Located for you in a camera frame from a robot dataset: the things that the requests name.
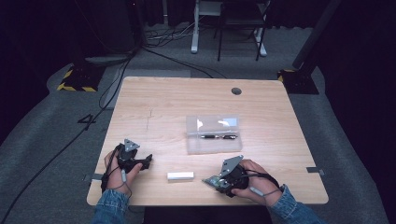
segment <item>sleeve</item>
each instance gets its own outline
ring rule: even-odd
[[[125,211],[128,208],[128,197],[114,189],[107,189],[95,206],[91,224],[124,223]]]
[[[280,199],[272,207],[268,207],[281,223],[326,223],[312,209],[296,202],[288,186],[284,185],[282,188],[283,194]]]

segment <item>yellow black hazard tape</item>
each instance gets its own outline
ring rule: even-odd
[[[105,67],[94,67],[87,70],[70,67],[58,86],[58,91],[98,91]]]

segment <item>gray floor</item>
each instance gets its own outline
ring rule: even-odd
[[[280,69],[291,68],[309,29],[273,29],[265,35],[268,56],[255,59],[255,47],[241,35],[226,35],[220,62],[217,62],[218,40],[214,30],[203,29],[197,54],[190,53],[191,36],[152,50],[185,62],[194,63],[214,78],[276,79]],[[56,91],[64,68],[50,77],[50,94],[12,131],[0,148],[0,217],[3,217],[23,186],[84,127],[77,121],[100,111],[104,90],[117,74],[119,65],[108,68],[99,92]],[[190,70],[191,77],[206,74],[170,62],[140,50],[127,71]],[[317,69],[313,73],[319,95],[290,95],[291,103],[302,126],[330,200],[323,205],[309,205],[329,223],[388,223],[375,182],[349,144],[324,94],[324,80]],[[97,122],[64,151],[22,194],[6,223],[88,223],[93,207],[86,203],[88,183],[84,175],[96,166],[112,115],[104,111]],[[127,213],[131,223],[139,223],[144,208],[133,207]]]

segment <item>white eraser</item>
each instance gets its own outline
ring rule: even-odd
[[[194,172],[168,173],[168,180],[190,180],[190,179],[194,179]]]

